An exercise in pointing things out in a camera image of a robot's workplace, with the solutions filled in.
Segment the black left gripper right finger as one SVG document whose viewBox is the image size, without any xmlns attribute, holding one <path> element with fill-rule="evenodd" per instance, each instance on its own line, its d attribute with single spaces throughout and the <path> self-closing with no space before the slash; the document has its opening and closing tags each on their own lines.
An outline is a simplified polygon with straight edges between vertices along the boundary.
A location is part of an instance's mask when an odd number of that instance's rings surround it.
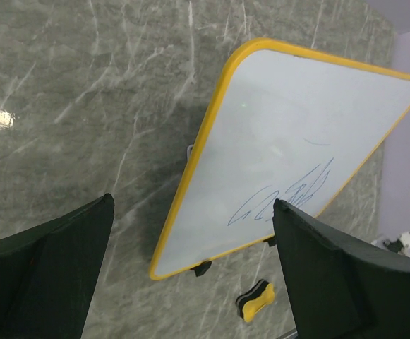
<svg viewBox="0 0 410 339">
<path fill-rule="evenodd" d="M 298 338 L 410 338 L 410 258 L 273 205 Z"/>
</svg>

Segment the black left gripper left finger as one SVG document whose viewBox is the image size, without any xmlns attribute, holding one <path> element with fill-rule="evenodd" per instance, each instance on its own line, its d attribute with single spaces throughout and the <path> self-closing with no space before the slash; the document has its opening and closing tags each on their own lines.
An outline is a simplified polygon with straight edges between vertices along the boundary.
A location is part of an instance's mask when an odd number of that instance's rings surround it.
<svg viewBox="0 0 410 339">
<path fill-rule="evenodd" d="M 111 194 L 0 239 L 0 338 L 80 338 L 114 221 Z"/>
</svg>

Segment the yellow black whiteboard eraser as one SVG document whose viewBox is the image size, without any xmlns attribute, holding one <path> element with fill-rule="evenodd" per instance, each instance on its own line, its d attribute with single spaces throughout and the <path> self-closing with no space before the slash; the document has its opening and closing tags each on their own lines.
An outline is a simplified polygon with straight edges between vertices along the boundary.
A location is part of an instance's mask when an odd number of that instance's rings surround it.
<svg viewBox="0 0 410 339">
<path fill-rule="evenodd" d="M 239 316 L 248 323 L 255 318 L 261 309 L 272 304 L 274 300 L 274 285 L 265 279 L 260 279 L 249 291 L 236 299 L 235 305 Z"/>
</svg>

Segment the yellow framed whiteboard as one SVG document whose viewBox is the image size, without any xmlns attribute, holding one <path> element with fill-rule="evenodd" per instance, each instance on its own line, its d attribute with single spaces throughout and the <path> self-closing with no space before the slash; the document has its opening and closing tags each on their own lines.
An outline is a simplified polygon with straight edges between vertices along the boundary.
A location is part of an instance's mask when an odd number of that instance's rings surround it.
<svg viewBox="0 0 410 339">
<path fill-rule="evenodd" d="M 318 216 L 410 110 L 410 74 L 260 37 L 229 57 L 150 263 L 153 280 Z"/>
</svg>

